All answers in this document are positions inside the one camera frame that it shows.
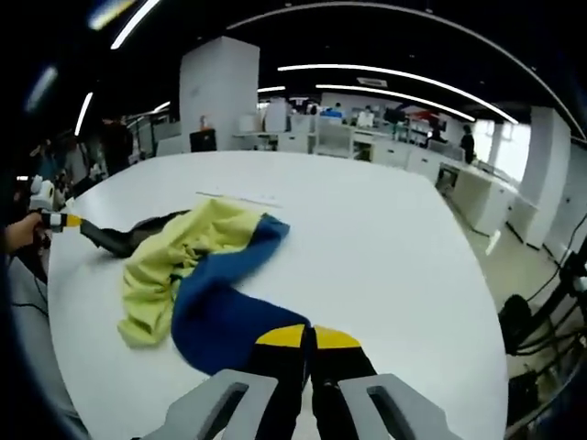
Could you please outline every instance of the towel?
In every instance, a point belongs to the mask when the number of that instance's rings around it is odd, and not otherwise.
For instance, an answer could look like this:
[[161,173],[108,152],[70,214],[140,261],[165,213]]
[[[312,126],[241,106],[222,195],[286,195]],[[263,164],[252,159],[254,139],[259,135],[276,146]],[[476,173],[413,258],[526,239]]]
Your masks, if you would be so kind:
[[193,367],[208,374],[241,367],[264,333],[308,323],[232,287],[269,259],[288,232],[268,214],[220,199],[175,216],[127,261],[127,318],[119,333],[130,347],[150,347],[171,330]]

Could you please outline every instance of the blue cloth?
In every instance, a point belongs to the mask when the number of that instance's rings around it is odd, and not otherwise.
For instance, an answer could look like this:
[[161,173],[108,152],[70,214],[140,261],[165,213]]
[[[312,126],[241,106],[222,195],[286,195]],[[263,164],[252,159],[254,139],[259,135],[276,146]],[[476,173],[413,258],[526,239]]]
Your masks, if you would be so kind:
[[172,338],[192,367],[210,375],[241,369],[255,341],[265,333],[309,325],[298,313],[231,287],[267,261],[288,232],[288,225],[265,214],[245,249],[209,254],[182,280],[173,306]]
[[327,109],[327,110],[323,110],[322,113],[320,113],[321,116],[330,116],[330,117],[342,117],[342,113],[340,113],[337,110],[333,110],[332,108]]

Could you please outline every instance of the human hand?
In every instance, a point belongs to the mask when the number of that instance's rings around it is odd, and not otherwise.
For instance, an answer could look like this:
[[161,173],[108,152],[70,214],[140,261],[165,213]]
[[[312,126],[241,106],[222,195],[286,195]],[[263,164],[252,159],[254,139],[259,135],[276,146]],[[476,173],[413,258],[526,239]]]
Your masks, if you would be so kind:
[[12,253],[24,246],[32,244],[35,230],[41,223],[39,213],[31,213],[19,222],[6,227],[6,252]]

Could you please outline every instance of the window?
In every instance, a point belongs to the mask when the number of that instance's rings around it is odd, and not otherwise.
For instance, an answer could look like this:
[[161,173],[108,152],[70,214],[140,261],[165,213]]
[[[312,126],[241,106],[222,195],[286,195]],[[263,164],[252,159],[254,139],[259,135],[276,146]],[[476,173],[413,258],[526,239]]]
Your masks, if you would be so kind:
[[497,151],[495,167],[518,182],[522,181],[526,170],[528,151],[530,149],[530,132],[530,126],[504,124],[504,134],[509,134],[510,138],[502,136],[499,150]]
[[492,150],[492,137],[495,123],[493,121],[479,120],[473,126],[475,138],[475,154],[477,159],[487,162]]

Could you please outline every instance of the office desk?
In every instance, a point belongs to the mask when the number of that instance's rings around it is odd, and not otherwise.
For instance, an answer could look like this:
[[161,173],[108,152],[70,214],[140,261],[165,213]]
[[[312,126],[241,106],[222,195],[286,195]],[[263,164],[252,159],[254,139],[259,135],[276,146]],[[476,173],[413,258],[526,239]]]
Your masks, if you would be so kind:
[[465,162],[442,154],[393,140],[375,130],[355,129],[355,140],[372,144],[374,163],[401,168],[437,181],[441,169],[458,173],[450,199],[470,227],[486,236],[500,229],[514,206],[519,193],[510,183]]
[[[259,151],[149,159],[101,182],[72,210],[127,230],[188,209],[201,193],[248,199],[291,225],[242,292],[348,332],[373,366],[392,372],[447,414],[464,440],[501,440],[507,411],[504,344],[493,300],[460,226],[419,176],[369,163]],[[128,348],[123,261],[75,229],[50,252],[51,336],[61,373],[94,440],[159,427],[169,405],[205,379],[167,338]],[[294,439],[316,439],[304,398]]]
[[233,135],[235,138],[277,138],[277,150],[290,153],[309,153],[310,139],[316,137],[316,133],[304,132],[267,132],[256,131],[249,133],[237,133]]

